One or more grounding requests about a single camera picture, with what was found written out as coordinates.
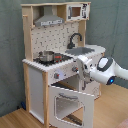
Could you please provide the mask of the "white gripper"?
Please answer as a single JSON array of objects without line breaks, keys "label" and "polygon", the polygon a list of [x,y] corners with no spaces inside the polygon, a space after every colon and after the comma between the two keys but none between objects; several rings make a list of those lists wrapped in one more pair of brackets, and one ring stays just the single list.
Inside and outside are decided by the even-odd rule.
[{"label": "white gripper", "polygon": [[84,55],[79,55],[77,57],[77,65],[80,79],[90,82],[90,71],[93,68],[93,60],[85,57]]}]

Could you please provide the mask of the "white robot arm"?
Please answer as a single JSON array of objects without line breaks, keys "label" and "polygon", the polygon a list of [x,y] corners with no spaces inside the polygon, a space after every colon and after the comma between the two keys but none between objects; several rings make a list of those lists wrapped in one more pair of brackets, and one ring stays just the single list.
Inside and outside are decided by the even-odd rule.
[{"label": "white robot arm", "polygon": [[101,57],[97,65],[94,60],[79,55],[77,58],[78,72],[82,80],[86,77],[104,85],[111,85],[116,77],[128,80],[128,70],[120,67],[112,57]]}]

